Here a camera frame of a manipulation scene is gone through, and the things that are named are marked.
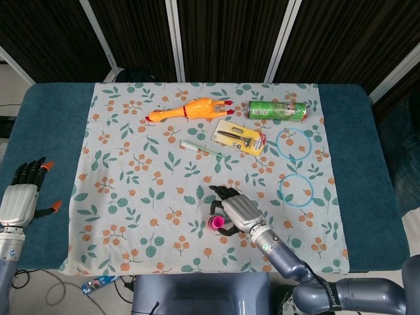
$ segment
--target rubber chicken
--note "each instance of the rubber chicken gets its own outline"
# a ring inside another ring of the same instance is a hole
[[[216,112],[216,106],[218,105],[231,105],[231,100],[212,100],[211,98],[199,98],[198,100],[192,100],[183,107],[175,108],[174,110],[155,110],[146,117],[148,121],[159,122],[165,118],[171,117],[187,117],[189,119],[197,118],[216,118],[223,115],[232,115],[234,110],[222,110]]]

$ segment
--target tablecloth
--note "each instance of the tablecloth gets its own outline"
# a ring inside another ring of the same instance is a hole
[[[145,120],[152,110],[209,96],[233,100],[236,113]],[[249,100],[304,102],[307,118],[250,120]],[[263,132],[264,152],[254,157],[212,141],[220,119]],[[224,157],[183,150],[180,140]],[[209,204],[216,198],[210,184],[249,196],[315,271],[348,272],[318,86],[254,83],[96,84],[70,202],[64,272],[271,271],[245,234],[226,238],[208,229]]]

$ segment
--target green can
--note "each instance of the green can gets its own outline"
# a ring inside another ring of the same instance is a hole
[[[279,119],[302,121],[306,115],[304,103],[249,102],[250,119]]]

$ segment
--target black curtain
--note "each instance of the black curtain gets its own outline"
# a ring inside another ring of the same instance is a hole
[[[304,0],[274,81],[356,83],[369,94],[419,42],[418,0]]]
[[[110,71],[79,0],[0,1],[0,46],[37,83],[103,81]]]
[[[115,57],[125,69],[177,81],[164,0],[90,0]]]
[[[287,0],[178,0],[187,81],[262,82]]]
[[[373,105],[376,122],[380,123],[400,101],[410,95],[414,88],[420,89],[420,64],[412,68]]]

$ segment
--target blue ring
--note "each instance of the blue ring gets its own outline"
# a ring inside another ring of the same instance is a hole
[[[280,135],[286,130],[286,129],[289,129],[289,130],[293,130],[293,131],[295,131],[295,132],[297,132],[297,133],[300,133],[300,134],[302,134],[302,135],[304,135],[305,137],[306,137],[306,139],[308,139],[308,142],[309,142],[309,150],[308,150],[308,153],[306,153],[306,155],[304,156],[304,157],[301,157],[301,158],[299,158],[299,159],[291,159],[290,157],[288,157],[288,156],[286,156],[281,150],[280,150],[280,146],[278,145],[278,141],[279,141],[279,138],[280,138]],[[303,131],[301,131],[301,130],[299,130],[299,129],[296,129],[296,128],[284,128],[282,131],[280,131],[279,132],[279,134],[277,135],[277,138],[276,138],[276,146],[277,146],[277,151],[278,151],[278,153],[280,153],[280,155],[282,156],[282,157],[284,157],[284,158],[286,158],[286,159],[288,159],[288,160],[290,160],[290,161],[301,161],[301,160],[303,160],[303,159],[306,159],[307,157],[308,157],[308,155],[311,153],[311,151],[312,151],[312,142],[310,141],[310,139],[309,139],[309,137],[308,136],[306,136],[305,135],[305,133],[303,132]]]
[[[284,198],[284,195],[283,195],[283,192],[282,192],[282,183],[283,183],[283,181],[286,179],[286,178],[288,178],[288,177],[291,177],[291,176],[296,176],[296,177],[301,177],[302,179],[305,179],[306,180],[306,182],[309,184],[309,187],[310,187],[310,198],[309,198],[309,200],[308,200],[308,202],[306,202],[305,204],[303,204],[303,205],[293,205],[292,203],[290,203],[290,202],[288,202],[285,198]],[[280,188],[279,188],[279,191],[280,191],[280,195],[281,195],[281,197],[283,198],[283,201],[286,203],[286,204],[288,204],[288,205],[291,205],[292,207],[304,207],[305,205],[308,205],[308,203],[310,203],[311,201],[312,201],[312,198],[314,197],[314,187],[312,186],[312,183],[305,177],[305,176],[302,176],[302,175],[300,175],[300,174],[290,174],[290,175],[288,175],[288,176],[286,176],[285,178],[283,178],[282,179],[282,181],[280,181]]]

